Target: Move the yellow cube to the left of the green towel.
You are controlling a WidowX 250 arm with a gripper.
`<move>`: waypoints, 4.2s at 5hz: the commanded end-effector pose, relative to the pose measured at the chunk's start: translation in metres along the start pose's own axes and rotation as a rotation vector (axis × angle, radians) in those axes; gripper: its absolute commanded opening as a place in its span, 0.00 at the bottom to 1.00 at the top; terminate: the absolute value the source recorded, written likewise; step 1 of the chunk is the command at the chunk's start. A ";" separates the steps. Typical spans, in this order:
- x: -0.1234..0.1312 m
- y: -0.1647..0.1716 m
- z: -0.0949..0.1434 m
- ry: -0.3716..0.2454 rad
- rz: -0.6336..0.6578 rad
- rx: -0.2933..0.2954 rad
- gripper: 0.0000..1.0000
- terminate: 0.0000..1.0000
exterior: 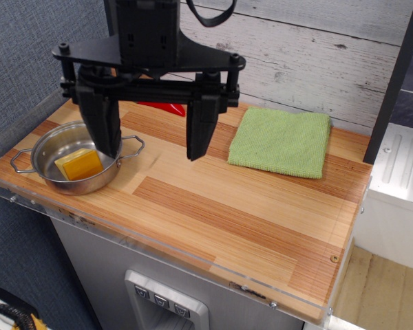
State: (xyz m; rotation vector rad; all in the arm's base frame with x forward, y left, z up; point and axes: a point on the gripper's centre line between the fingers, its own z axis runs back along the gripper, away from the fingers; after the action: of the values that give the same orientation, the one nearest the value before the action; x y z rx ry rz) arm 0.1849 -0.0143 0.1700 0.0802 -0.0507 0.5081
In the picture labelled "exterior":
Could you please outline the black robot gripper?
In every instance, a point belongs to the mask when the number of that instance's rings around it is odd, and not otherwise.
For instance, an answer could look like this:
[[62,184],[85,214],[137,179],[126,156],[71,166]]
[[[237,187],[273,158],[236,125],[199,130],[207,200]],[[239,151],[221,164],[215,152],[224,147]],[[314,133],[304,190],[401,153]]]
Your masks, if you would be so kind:
[[60,43],[63,95],[78,102],[82,119],[105,155],[118,154],[118,101],[188,105],[187,157],[206,155],[219,111],[239,104],[245,59],[192,41],[180,29],[179,1],[116,1],[117,32]]

